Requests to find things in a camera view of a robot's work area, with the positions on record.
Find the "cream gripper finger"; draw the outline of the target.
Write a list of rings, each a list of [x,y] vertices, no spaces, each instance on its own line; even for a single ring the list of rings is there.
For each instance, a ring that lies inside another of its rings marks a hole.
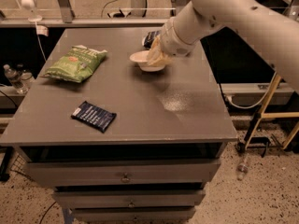
[[[150,47],[149,53],[147,55],[147,64],[155,65],[158,62],[158,58],[160,57],[160,37],[157,35]]]
[[[172,62],[172,57],[165,54],[165,53],[159,53],[155,56],[155,58],[152,61],[153,66],[165,66],[169,65]]]

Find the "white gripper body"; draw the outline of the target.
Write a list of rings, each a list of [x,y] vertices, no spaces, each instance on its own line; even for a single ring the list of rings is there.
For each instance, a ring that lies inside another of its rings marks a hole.
[[[186,56],[195,48],[194,44],[187,44],[178,37],[173,18],[166,22],[161,29],[160,46],[164,53],[172,56]]]

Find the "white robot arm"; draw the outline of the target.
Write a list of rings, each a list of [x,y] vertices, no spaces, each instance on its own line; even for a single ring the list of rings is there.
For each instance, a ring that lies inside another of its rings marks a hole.
[[[299,22],[255,0],[190,0],[154,39],[148,64],[169,64],[200,39],[228,27],[299,92]]]

